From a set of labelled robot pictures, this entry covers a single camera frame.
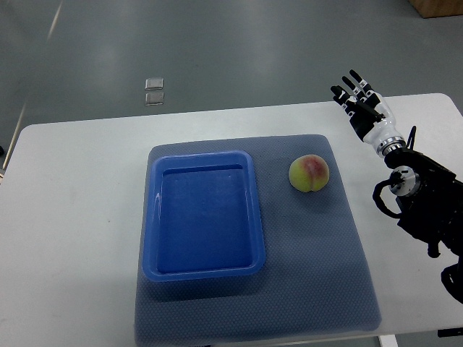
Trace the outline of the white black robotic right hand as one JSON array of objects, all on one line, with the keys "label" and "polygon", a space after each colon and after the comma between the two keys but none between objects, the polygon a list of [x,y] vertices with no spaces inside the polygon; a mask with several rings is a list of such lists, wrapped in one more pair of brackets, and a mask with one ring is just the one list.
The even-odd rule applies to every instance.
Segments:
[{"label": "white black robotic right hand", "polygon": [[395,116],[383,96],[355,70],[349,74],[341,78],[345,86],[334,85],[331,92],[333,100],[349,117],[355,134],[381,158],[404,147],[404,137],[396,130]]}]

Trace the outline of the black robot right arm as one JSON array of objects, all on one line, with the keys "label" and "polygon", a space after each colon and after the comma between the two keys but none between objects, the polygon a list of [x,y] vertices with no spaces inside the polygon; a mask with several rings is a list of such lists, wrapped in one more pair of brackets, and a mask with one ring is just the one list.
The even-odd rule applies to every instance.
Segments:
[{"label": "black robot right arm", "polygon": [[385,164],[392,170],[376,184],[373,201],[385,215],[413,238],[428,245],[428,256],[440,256],[443,244],[458,257],[455,265],[441,273],[449,294],[462,301],[462,182],[456,174],[414,150],[416,127],[406,145],[386,149]]}]

